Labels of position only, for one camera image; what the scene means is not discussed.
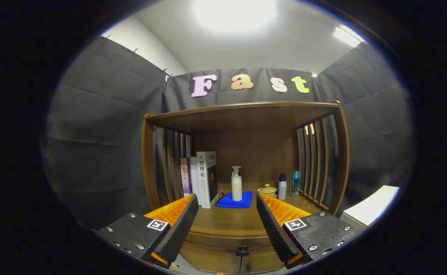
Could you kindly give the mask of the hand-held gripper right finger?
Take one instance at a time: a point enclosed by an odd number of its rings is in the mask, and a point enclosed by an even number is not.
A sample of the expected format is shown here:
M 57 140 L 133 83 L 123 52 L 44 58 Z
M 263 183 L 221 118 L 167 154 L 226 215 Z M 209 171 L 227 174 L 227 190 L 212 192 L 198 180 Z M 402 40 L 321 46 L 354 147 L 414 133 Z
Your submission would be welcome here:
M 256 208 L 271 245 L 287 269 L 336 252 L 363 231 L 327 211 L 311 214 L 262 193 L 257 194 Z

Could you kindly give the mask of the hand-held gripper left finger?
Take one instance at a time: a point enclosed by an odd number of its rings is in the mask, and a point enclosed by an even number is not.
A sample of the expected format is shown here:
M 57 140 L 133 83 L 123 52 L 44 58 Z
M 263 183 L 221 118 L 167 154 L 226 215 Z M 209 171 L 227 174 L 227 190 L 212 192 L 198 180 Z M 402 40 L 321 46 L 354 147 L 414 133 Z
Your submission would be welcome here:
M 94 234 L 105 244 L 144 264 L 169 269 L 199 210 L 192 194 L 147 214 L 130 212 Z

